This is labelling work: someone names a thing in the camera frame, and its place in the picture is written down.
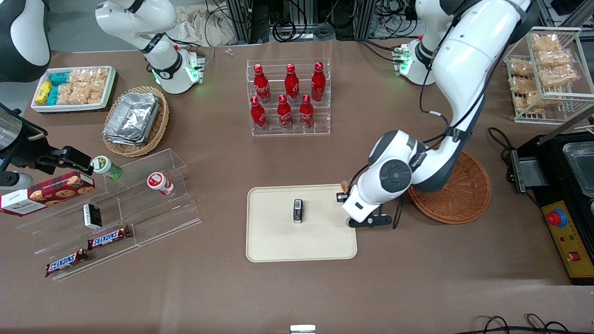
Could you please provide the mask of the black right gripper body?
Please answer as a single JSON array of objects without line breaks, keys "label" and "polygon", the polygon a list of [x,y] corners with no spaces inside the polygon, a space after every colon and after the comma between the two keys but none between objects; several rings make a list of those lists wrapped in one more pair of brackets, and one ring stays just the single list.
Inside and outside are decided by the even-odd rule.
[{"label": "black right gripper body", "polygon": [[49,152],[47,131],[20,116],[21,110],[0,106],[1,167],[9,164],[35,169],[39,157]]}]

